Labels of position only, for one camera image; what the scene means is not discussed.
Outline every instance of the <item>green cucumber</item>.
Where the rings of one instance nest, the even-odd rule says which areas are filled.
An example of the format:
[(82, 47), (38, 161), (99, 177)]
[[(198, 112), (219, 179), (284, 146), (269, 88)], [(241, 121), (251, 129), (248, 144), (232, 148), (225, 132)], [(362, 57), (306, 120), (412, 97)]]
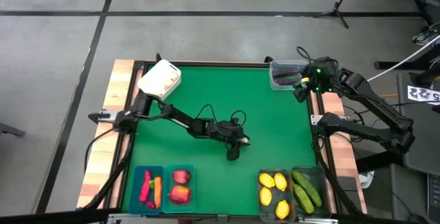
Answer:
[(302, 209), (308, 213), (312, 214), (315, 211), (314, 205), (311, 204), (309, 196), (303, 190), (303, 188), (297, 184), (294, 184), (294, 194), (298, 202), (300, 202)]
[(296, 183), (300, 185), (304, 191), (309, 195), (310, 199), (315, 203), (317, 207), (322, 206), (322, 200), (319, 197), (318, 191), (314, 188), (314, 186), (304, 177), (301, 172), (292, 171), (291, 175), (294, 177)]

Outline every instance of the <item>white cable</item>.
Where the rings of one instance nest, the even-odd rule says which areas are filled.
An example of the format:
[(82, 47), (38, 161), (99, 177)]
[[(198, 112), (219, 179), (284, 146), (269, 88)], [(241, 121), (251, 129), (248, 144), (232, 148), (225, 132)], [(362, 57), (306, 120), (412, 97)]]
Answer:
[(432, 68), (432, 66), (434, 66), (434, 64), (435, 64), (438, 60), (440, 60), (440, 58), (436, 59), (436, 60), (431, 64), (431, 66), (429, 66), (429, 68)]
[(434, 39), (432, 39), (429, 43), (427, 43), (426, 45), (424, 45), (422, 48), (420, 48), (418, 51), (414, 52), (411, 56), (405, 58), (403, 61), (401, 61), (400, 63), (397, 63), (396, 65), (392, 66), (391, 68), (383, 71), (382, 73), (373, 76), (372, 78), (369, 78), (368, 81), (374, 80), (379, 76), (383, 76), (384, 74), (390, 72), (391, 70), (397, 68), (398, 66), (400, 66), (402, 63), (406, 62), (407, 60), (410, 60), (411, 58), (413, 58), (415, 55), (417, 55), (419, 52), (421, 52), (422, 50), (424, 50), (425, 48), (427, 48), (428, 46), (430, 46), (433, 42), (435, 42), (437, 39), (440, 38), (440, 35), (438, 35), (437, 37), (435, 37)]

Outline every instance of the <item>blue tray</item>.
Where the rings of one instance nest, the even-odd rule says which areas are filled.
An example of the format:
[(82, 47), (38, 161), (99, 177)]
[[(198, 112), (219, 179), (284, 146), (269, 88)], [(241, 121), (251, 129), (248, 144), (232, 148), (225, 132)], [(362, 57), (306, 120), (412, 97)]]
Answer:
[[(145, 171), (149, 170), (151, 173), (151, 179), (159, 176), (162, 178), (162, 196), (164, 194), (164, 168), (161, 166), (137, 166), (133, 177), (133, 187), (131, 188), (131, 197), (129, 203), (130, 214), (144, 214), (155, 216), (162, 212), (163, 201), (160, 208), (152, 209), (146, 206), (145, 203), (139, 202), (140, 190), (144, 184)], [(154, 189), (150, 189), (148, 194), (148, 201), (154, 202)]]

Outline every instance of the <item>carrot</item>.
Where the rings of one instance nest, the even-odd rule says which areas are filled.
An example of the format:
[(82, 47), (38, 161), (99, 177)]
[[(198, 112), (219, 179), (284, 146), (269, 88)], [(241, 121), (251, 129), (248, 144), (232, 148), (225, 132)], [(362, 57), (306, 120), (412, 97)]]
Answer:
[(154, 178), (154, 203), (156, 208), (160, 208), (160, 200), (162, 199), (162, 179)]

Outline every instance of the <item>green mat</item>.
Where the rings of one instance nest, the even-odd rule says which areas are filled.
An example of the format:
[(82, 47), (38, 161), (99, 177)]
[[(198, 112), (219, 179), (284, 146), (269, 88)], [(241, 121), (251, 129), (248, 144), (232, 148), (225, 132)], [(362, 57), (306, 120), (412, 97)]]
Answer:
[[(245, 111), (244, 132), (251, 145), (241, 149), (236, 161), (228, 161), (221, 142), (194, 139), (168, 120), (141, 121), (122, 210), (128, 210), (136, 166), (193, 164), (194, 213), (258, 215), (260, 169), (315, 165), (307, 103), (298, 103), (292, 91), (271, 90), (268, 69), (180, 69), (182, 82), (166, 102), (193, 117), (203, 105), (212, 104), (218, 121), (229, 120), (237, 109)], [(157, 105), (153, 106), (152, 112), (158, 113)], [(236, 116), (243, 121), (239, 113)], [(201, 117), (212, 117), (210, 109)]]

